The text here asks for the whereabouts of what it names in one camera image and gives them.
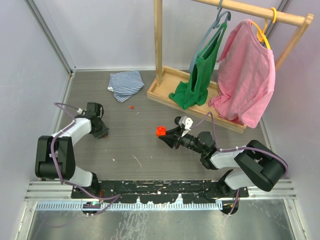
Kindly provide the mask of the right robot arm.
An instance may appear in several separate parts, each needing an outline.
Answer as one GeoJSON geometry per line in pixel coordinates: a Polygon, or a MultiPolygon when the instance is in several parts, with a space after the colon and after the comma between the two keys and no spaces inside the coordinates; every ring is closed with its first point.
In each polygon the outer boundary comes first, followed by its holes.
{"type": "Polygon", "coordinates": [[[202,131],[195,137],[184,134],[181,126],[164,130],[157,136],[172,149],[183,146],[200,154],[199,161],[208,170],[240,169],[228,173],[219,184],[219,191],[225,197],[231,197],[237,189],[252,186],[269,192],[288,172],[287,163],[257,140],[242,147],[218,149],[210,132],[202,131]]]}

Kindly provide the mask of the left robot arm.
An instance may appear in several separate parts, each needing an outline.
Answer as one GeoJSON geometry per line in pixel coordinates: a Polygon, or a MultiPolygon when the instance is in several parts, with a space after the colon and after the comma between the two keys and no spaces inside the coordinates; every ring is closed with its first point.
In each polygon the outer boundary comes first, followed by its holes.
{"type": "Polygon", "coordinates": [[[95,173],[76,166],[74,146],[86,135],[95,139],[108,136],[109,128],[102,120],[104,108],[96,102],[88,102],[85,109],[75,108],[77,115],[66,127],[52,135],[42,135],[37,141],[35,175],[45,180],[58,179],[82,189],[88,198],[95,198],[101,191],[95,173]]]}

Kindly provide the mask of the orange earbud case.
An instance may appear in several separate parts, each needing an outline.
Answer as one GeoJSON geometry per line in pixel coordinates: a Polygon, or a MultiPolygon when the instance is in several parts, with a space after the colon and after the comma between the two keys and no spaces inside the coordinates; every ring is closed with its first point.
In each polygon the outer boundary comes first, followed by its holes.
{"type": "Polygon", "coordinates": [[[158,126],[156,128],[155,134],[157,137],[166,136],[167,135],[167,129],[165,126],[158,126]]]}

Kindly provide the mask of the black earbud charging case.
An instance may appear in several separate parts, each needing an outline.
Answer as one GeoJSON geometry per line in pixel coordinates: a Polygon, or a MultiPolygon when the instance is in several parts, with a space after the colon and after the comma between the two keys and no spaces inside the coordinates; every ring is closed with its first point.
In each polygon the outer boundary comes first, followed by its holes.
{"type": "Polygon", "coordinates": [[[180,125],[182,124],[181,118],[182,118],[181,116],[177,116],[177,117],[174,119],[174,122],[175,122],[176,125],[179,125],[179,126],[180,126],[180,125]]]}

